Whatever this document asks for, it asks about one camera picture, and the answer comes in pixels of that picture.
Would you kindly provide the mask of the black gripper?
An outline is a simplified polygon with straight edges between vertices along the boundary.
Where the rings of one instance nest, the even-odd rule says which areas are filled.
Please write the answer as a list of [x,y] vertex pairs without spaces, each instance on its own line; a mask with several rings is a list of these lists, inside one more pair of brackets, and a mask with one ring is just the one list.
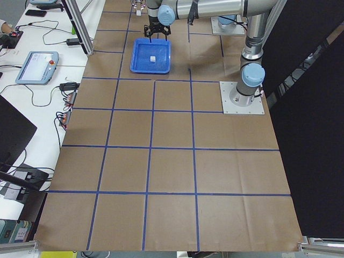
[[152,42],[152,35],[155,33],[162,33],[165,36],[165,40],[168,40],[168,35],[171,34],[170,26],[162,24],[144,25],[144,36],[149,38],[149,42]]
[[146,0],[131,0],[131,5],[137,11],[142,11],[146,7]]

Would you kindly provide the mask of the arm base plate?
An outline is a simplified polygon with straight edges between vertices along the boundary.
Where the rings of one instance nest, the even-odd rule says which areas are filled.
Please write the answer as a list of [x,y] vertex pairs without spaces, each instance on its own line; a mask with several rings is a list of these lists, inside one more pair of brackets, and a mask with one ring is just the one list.
[[237,91],[237,82],[220,81],[223,114],[264,115],[262,96],[259,88],[251,96],[241,95]]
[[213,35],[244,36],[246,34],[245,29],[233,21],[225,25],[218,21],[218,17],[211,17],[211,24]]

